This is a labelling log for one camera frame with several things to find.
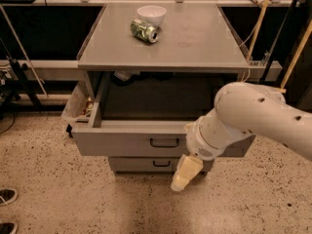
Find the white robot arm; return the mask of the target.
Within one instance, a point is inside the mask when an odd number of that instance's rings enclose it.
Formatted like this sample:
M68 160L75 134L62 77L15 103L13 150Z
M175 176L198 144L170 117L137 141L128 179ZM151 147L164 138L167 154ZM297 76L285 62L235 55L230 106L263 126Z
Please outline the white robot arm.
M171 189L180 192L231 144L251 136L270 138L312 160L312 115L286 104L277 89L243 82L223 86L214 108L185 126L187 155L176 167Z

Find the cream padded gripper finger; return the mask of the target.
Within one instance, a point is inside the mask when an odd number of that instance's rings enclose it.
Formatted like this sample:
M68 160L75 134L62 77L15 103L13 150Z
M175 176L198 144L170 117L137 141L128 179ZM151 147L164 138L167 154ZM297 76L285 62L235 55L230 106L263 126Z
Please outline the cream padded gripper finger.
M183 154L178 161L171 189L175 192L182 191L203 167L203 161L198 157Z

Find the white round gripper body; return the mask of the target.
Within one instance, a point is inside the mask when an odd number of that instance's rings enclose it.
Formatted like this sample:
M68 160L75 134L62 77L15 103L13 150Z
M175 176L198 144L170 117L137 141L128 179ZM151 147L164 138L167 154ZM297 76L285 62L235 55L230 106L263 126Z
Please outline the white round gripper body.
M203 161L212 161L231 144L252 136L223 123L214 109L195 122L186 124L184 129L187 150Z

